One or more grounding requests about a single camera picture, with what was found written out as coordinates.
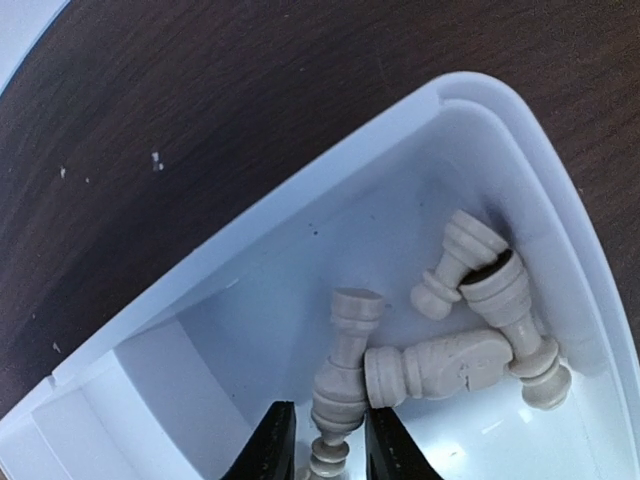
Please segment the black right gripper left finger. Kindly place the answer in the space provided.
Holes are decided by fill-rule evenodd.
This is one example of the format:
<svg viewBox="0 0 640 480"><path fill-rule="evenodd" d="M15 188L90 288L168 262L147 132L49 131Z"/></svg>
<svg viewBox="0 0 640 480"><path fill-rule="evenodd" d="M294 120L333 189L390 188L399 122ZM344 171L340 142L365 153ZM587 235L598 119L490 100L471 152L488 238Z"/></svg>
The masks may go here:
<svg viewBox="0 0 640 480"><path fill-rule="evenodd" d="M288 480L295 477L294 403L275 401L222 480Z"/></svg>

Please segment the white bishop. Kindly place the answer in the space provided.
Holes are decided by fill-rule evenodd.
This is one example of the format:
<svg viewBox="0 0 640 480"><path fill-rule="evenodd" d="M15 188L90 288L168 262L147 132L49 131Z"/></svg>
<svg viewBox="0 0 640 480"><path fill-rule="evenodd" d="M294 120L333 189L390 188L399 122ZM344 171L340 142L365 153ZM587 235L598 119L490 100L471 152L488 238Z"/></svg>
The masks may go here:
<svg viewBox="0 0 640 480"><path fill-rule="evenodd" d="M368 405L364 354L380 323L384 297L374 291L333 290L330 321L335 337L328 357L314 377L311 419L319 435L311 443L309 464L298 479L336 479L350 452L347 438L363 423Z"/></svg>

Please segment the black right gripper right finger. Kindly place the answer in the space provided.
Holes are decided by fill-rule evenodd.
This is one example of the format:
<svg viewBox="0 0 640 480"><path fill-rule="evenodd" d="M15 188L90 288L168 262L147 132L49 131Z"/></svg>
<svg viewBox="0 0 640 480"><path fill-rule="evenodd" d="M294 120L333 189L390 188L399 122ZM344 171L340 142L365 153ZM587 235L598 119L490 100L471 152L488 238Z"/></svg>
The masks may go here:
<svg viewBox="0 0 640 480"><path fill-rule="evenodd" d="M369 480L442 480L392 408L368 410L365 445Z"/></svg>

